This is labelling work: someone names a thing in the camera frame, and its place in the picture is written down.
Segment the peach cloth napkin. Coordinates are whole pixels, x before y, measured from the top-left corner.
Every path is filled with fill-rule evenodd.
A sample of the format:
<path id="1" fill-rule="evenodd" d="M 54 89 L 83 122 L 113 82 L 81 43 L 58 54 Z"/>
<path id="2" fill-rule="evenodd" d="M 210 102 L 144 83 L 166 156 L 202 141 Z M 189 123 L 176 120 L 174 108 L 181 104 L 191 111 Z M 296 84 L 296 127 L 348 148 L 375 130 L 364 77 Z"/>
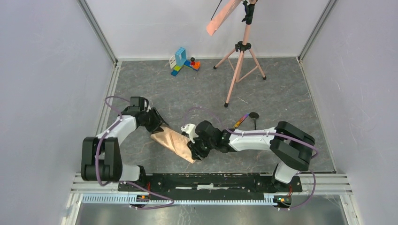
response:
<path id="1" fill-rule="evenodd" d="M 192 158 L 191 150 L 188 147 L 190 139 L 167 126 L 161 126 L 150 137 L 163 147 L 169 149 L 179 157 L 193 164 L 196 160 Z"/>

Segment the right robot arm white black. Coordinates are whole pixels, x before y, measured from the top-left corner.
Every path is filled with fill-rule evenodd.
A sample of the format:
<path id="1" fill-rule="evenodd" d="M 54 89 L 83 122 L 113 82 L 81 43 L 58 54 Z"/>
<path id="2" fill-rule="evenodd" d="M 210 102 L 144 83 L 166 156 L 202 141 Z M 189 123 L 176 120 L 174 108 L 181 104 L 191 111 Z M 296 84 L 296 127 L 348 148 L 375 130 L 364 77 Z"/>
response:
<path id="1" fill-rule="evenodd" d="M 271 186 L 276 191 L 284 191 L 296 174 L 308 171 L 311 160 L 318 154 L 315 139 L 286 121 L 263 130 L 220 130 L 204 120 L 198 125 L 186 124 L 181 131 L 190 139 L 187 146 L 193 159 L 202 160 L 211 150 L 273 152 L 281 160 L 271 178 Z"/>

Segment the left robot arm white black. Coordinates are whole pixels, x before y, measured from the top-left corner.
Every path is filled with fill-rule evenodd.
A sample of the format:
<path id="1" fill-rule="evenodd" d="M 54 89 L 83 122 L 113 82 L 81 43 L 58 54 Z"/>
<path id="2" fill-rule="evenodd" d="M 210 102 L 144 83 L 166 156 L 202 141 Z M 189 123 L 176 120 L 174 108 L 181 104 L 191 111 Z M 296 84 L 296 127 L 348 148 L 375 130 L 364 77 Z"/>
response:
<path id="1" fill-rule="evenodd" d="M 126 165 L 122 161 L 120 144 L 126 137 L 144 127 L 150 134 L 163 131 L 167 122 L 144 97 L 131 97 L 129 105 L 111 126 L 94 137 L 87 137 L 82 144 L 81 177 L 85 181 L 97 181 L 101 186 L 110 182 L 129 181 L 136 191 L 147 186 L 145 170 L 139 165 Z"/>

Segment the iridescent rainbow knife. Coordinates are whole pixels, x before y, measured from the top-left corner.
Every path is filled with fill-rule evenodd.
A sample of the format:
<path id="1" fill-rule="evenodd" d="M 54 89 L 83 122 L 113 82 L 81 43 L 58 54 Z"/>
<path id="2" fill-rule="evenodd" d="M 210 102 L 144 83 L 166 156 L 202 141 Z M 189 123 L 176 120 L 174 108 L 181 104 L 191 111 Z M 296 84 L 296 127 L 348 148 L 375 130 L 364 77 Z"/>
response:
<path id="1" fill-rule="evenodd" d="M 233 128 L 238 128 L 242 122 L 249 116 L 248 113 L 246 113 L 244 116 L 242 116 L 233 126 Z"/>

